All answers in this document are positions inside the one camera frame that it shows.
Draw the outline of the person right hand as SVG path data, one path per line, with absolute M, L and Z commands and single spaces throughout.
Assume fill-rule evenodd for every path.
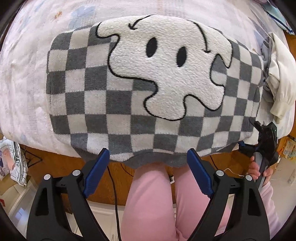
M 273 168 L 269 167 L 263 172 L 263 174 L 260 174 L 260 171 L 259 171 L 260 166 L 254 161 L 254 159 L 255 159 L 254 156 L 250 158 L 250 164 L 248 167 L 247 174 L 250 175 L 253 178 L 253 180 L 257 180 L 260 176 L 263 176 L 265 180 L 262 186 L 264 186 L 270 181 L 273 175 Z

